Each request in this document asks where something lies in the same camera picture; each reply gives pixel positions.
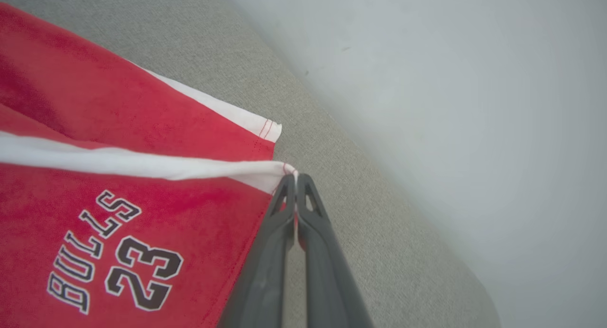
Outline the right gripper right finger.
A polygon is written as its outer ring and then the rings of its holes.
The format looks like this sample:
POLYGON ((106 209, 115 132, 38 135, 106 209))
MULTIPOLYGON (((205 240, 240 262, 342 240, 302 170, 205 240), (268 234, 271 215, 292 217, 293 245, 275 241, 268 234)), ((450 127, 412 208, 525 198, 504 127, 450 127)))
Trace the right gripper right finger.
POLYGON ((297 177, 298 241, 305 251, 309 328, 372 328, 349 264, 312 177, 297 177))

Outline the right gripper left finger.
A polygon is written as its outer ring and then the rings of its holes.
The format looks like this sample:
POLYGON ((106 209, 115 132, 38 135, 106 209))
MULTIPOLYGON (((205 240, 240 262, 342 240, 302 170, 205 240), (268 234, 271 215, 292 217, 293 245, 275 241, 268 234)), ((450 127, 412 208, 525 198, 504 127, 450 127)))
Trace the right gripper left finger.
POLYGON ((271 199, 219 328, 282 326, 287 254, 294 244, 295 177, 285 175, 271 199))

